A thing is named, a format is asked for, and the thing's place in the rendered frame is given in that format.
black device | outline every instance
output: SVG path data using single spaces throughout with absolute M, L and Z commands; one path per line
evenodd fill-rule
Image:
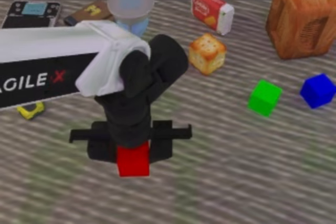
M 116 163 L 117 146 L 135 148 L 151 140 L 150 163 L 173 155 L 173 139 L 190 139 L 192 127 L 173 129 L 172 121 L 153 121 L 151 104 L 188 69 L 183 48 L 166 35 L 150 42 L 151 58 L 140 52 L 128 54 L 119 74 L 121 92 L 95 97 L 107 120 L 93 122 L 89 130 L 72 130 L 69 142 L 88 140 L 90 159 Z
M 55 26 L 60 11 L 61 4 L 58 2 L 14 1 L 2 23 L 2 28 L 52 27 Z M 41 102 L 18 107 L 19 113 L 28 120 L 43 110 L 44 105 Z

toy bread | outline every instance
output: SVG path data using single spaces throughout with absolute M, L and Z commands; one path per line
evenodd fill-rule
M 206 33 L 189 46 L 189 62 L 202 74 L 209 75 L 224 64 L 226 46 Z

plastic cup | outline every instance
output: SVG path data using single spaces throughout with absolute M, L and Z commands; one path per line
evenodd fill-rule
M 120 27 L 141 37 L 148 27 L 154 0 L 107 0 L 107 6 Z

